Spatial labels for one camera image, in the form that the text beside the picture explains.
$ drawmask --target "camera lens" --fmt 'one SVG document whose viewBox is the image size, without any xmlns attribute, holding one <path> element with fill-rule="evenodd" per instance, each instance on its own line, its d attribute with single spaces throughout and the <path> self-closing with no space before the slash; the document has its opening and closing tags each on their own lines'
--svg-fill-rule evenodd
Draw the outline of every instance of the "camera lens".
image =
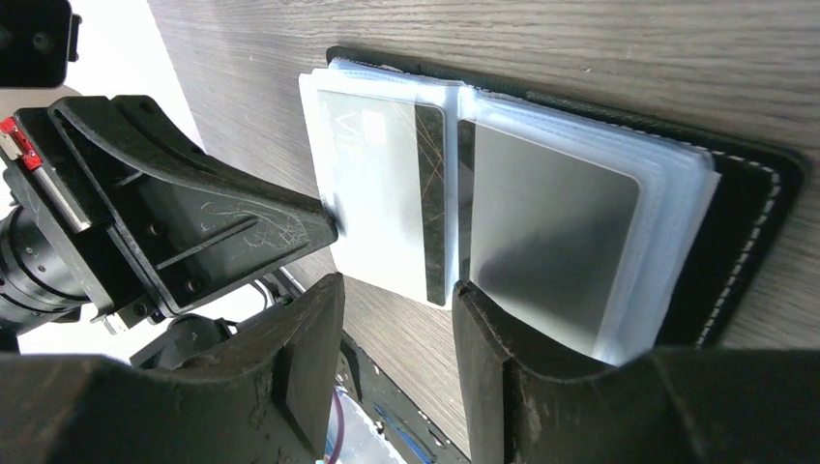
<svg viewBox="0 0 820 464">
<path fill-rule="evenodd" d="M 7 48 L 12 44 L 12 32 L 3 26 L 0 26 L 0 50 Z"/>
<path fill-rule="evenodd" d="M 51 53 L 51 50 L 54 48 L 54 43 L 52 43 L 51 36 L 45 32 L 38 32 L 35 34 L 31 42 L 34 44 L 34 48 L 43 55 Z"/>
</svg>

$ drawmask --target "scratched card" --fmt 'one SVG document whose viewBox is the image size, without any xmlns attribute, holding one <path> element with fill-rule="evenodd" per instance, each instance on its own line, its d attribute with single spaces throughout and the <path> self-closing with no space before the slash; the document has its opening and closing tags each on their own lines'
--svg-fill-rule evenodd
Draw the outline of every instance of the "scratched card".
<svg viewBox="0 0 820 464">
<path fill-rule="evenodd" d="M 337 268 L 443 305 L 443 111 L 330 91 L 317 97 L 327 153 L 314 162 L 326 169 L 319 190 L 337 216 Z"/>
</svg>

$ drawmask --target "black leather wallet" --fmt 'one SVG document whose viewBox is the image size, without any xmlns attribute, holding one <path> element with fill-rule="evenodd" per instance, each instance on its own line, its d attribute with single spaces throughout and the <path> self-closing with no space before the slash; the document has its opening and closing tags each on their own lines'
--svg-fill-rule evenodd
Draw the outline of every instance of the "black leather wallet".
<svg viewBox="0 0 820 464">
<path fill-rule="evenodd" d="M 344 46 L 339 58 L 403 73 L 460 80 L 586 118 L 709 150 L 721 174 L 675 286 L 657 345 L 709 346 L 719 336 L 771 249 L 804 184 L 808 164 L 797 152 L 598 104 L 567 99 L 512 79 Z"/>
</svg>

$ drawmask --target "gray card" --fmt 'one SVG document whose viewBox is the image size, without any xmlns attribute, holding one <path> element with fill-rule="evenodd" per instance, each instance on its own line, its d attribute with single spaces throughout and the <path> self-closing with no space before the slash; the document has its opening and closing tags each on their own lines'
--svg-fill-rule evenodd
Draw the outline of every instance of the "gray card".
<svg viewBox="0 0 820 464">
<path fill-rule="evenodd" d="M 459 251 L 513 316 L 591 355 L 640 188 L 629 176 L 460 121 Z"/>
</svg>

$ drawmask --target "white stitching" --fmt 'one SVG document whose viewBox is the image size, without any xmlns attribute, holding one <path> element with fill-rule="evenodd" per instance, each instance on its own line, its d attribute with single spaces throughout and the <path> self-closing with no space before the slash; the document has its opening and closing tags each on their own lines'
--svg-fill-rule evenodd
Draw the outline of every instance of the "white stitching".
<svg viewBox="0 0 820 464">
<path fill-rule="evenodd" d="M 761 169 L 771 176 L 771 184 L 772 189 L 769 190 L 769 196 L 766 198 L 766 205 L 763 207 L 763 211 L 761 211 L 760 216 L 754 222 L 754 229 L 751 230 L 751 234 L 749 234 L 749 239 L 744 246 L 741 255 L 738 257 L 735 262 L 735 268 L 732 270 L 732 274 L 729 276 L 729 279 L 726 281 L 726 285 L 723 287 L 723 291 L 720 293 L 720 298 L 715 302 L 715 305 L 712 306 L 712 314 L 709 316 L 709 320 L 706 321 L 706 326 L 704 326 L 703 331 L 700 333 L 700 337 L 698 337 L 697 342 L 695 342 L 695 347 L 702 348 L 703 343 L 706 341 L 706 335 L 709 334 L 709 331 L 712 329 L 712 326 L 715 323 L 716 318 L 720 315 L 720 311 L 723 309 L 723 304 L 726 303 L 726 297 L 732 292 L 734 288 L 735 282 L 738 281 L 737 276 L 740 271 L 743 269 L 743 265 L 748 260 L 749 252 L 754 247 L 754 244 L 757 242 L 757 238 L 760 237 L 760 227 L 769 220 L 769 214 L 772 212 L 772 208 L 775 205 L 775 201 L 777 196 L 780 194 L 780 175 L 777 174 L 771 167 L 761 166 L 757 161 L 750 161 L 748 159 L 743 159 L 740 157 L 736 157 L 734 155 L 727 156 L 723 152 L 713 151 L 713 155 L 727 157 L 731 160 L 741 161 L 744 162 L 752 167 L 756 167 Z"/>
</svg>

